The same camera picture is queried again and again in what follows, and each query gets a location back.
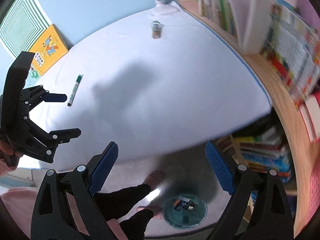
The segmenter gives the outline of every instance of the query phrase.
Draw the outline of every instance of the blue wall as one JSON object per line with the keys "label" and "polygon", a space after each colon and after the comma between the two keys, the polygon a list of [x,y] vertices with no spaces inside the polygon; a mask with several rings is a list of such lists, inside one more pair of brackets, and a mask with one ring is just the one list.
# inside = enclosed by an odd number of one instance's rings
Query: blue wall
{"label": "blue wall", "polygon": [[[155,6],[154,0],[39,0],[68,47],[95,31],[131,14]],[[0,94],[13,59],[0,44]]]}

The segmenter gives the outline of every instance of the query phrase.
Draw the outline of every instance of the green trash bin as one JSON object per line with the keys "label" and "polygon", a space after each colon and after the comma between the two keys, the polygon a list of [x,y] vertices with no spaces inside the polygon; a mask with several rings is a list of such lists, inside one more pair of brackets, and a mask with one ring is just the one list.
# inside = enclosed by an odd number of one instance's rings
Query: green trash bin
{"label": "green trash bin", "polygon": [[[191,201],[192,208],[182,208],[180,211],[175,209],[175,203],[179,199],[187,198]],[[200,225],[207,216],[207,205],[199,197],[191,194],[177,195],[168,200],[163,207],[164,220],[172,227],[186,230]]]}

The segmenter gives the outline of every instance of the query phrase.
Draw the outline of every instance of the black pants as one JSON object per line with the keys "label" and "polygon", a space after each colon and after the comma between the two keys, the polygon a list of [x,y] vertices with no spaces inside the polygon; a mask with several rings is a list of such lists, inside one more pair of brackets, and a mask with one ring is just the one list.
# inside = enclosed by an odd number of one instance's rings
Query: black pants
{"label": "black pants", "polygon": [[[112,193],[96,193],[94,200],[106,221],[119,219],[126,215],[133,206],[151,192],[147,184],[128,187]],[[143,240],[147,224],[153,218],[153,212],[141,210],[128,220],[120,223],[128,240]]]}

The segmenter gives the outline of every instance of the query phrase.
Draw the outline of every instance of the floor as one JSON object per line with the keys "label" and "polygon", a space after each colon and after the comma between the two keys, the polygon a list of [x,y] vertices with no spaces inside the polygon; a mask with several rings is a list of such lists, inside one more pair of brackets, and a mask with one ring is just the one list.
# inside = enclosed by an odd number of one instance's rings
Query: floor
{"label": "floor", "polygon": [[[204,200],[208,207],[206,219],[194,230],[201,230],[217,222],[229,201],[229,195],[224,192],[213,173],[206,157],[205,144],[175,152],[164,156],[154,156],[126,163],[116,163],[113,167],[102,192],[113,192],[125,187],[131,187],[143,182],[153,171],[163,171],[165,181],[159,186],[160,194],[151,203],[148,196],[141,200],[125,217],[135,214],[137,206],[160,206],[179,194],[191,193]],[[33,170],[33,180],[37,186],[41,184],[44,170]],[[146,237],[174,236],[187,233],[169,226],[163,220],[152,219],[146,230]]]}

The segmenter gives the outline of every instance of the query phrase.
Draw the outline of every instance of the purple wall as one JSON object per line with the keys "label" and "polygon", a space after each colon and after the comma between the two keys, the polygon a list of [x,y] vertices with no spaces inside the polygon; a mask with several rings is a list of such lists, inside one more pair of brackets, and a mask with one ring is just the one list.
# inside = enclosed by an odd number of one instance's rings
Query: purple wall
{"label": "purple wall", "polygon": [[300,10],[301,17],[309,25],[316,28],[318,30],[318,35],[320,35],[320,18],[309,0],[298,0],[298,8]]}

